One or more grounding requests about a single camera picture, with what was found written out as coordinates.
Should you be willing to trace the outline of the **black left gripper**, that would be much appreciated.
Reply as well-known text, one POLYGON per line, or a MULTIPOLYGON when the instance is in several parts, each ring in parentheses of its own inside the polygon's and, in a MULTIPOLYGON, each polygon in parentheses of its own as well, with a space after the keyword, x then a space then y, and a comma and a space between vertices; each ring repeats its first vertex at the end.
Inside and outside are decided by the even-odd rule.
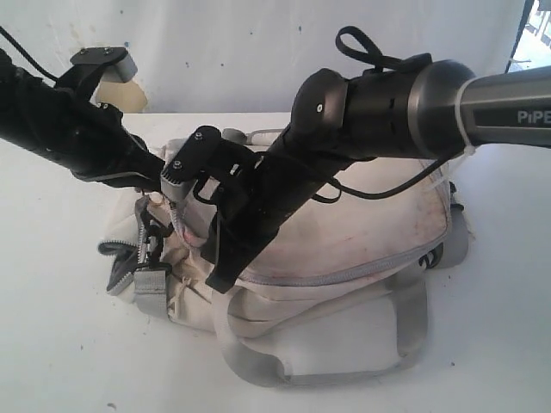
POLYGON ((114 108, 54 89, 26 72, 1 79, 1 139, 113 188, 159 189, 164 161, 121 124, 114 108))

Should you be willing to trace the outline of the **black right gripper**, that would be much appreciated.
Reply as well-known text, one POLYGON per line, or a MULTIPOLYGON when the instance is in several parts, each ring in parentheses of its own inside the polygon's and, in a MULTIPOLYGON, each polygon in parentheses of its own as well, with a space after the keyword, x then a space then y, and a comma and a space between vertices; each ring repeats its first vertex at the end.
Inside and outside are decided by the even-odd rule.
POLYGON ((211 224, 215 234, 204 244, 204 259, 214 265, 207 285, 227 293, 282 224, 339 170, 340 160, 333 156, 268 150, 246 175, 246 201, 228 193, 221 196, 211 224))

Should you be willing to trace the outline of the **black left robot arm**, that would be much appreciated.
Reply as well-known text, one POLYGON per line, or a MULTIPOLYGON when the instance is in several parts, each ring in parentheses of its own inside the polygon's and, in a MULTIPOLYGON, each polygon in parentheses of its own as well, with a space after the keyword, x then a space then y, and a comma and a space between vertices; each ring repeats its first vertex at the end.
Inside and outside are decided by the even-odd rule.
POLYGON ((1 138, 68 169, 84 182, 157 192, 164 161, 122 125, 114 105, 91 103, 102 79, 127 83, 137 66, 121 46, 83 48, 54 84, 1 53, 1 138))

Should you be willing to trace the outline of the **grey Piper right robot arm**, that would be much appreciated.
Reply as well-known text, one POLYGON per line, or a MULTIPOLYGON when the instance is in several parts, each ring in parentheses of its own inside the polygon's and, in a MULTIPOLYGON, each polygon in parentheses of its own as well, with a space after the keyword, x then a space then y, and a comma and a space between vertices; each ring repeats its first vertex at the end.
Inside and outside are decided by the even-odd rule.
POLYGON ((428 53, 398 59, 360 29, 341 28, 337 49, 368 65, 347 79, 322 69, 297 92, 290 122, 245 173, 244 200, 227 185, 202 255, 207 284, 228 292, 281 225, 336 174, 378 157, 450 159, 489 144, 550 146, 550 72, 546 68, 476 77, 428 53), (359 43, 346 46, 344 36, 359 43))

